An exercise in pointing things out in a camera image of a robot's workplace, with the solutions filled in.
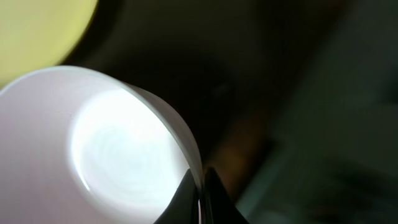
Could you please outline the white cup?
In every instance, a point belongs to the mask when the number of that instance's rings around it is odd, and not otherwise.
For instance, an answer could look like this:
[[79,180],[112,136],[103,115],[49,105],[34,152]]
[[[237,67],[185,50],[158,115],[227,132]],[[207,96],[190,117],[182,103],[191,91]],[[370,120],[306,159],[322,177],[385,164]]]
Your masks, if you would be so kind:
[[155,223],[197,143],[153,93],[73,66],[29,72],[1,89],[2,223]]

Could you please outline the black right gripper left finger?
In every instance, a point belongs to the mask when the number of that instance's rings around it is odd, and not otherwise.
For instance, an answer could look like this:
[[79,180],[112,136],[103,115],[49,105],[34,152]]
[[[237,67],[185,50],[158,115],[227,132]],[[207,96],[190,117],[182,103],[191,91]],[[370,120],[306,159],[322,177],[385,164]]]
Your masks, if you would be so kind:
[[155,224],[199,224],[198,191],[190,169]]

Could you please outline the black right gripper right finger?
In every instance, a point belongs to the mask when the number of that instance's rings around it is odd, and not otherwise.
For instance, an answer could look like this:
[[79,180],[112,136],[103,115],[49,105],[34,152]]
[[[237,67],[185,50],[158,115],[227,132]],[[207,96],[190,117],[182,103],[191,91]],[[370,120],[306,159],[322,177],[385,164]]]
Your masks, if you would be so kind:
[[230,200],[215,169],[208,168],[200,198],[204,224],[249,224]]

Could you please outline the yellow plate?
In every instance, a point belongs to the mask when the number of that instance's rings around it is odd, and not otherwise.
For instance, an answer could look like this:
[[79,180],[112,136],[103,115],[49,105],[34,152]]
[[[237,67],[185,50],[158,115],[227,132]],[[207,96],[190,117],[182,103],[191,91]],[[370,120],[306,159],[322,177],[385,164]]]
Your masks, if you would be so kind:
[[1,0],[1,86],[62,63],[97,5],[97,0]]

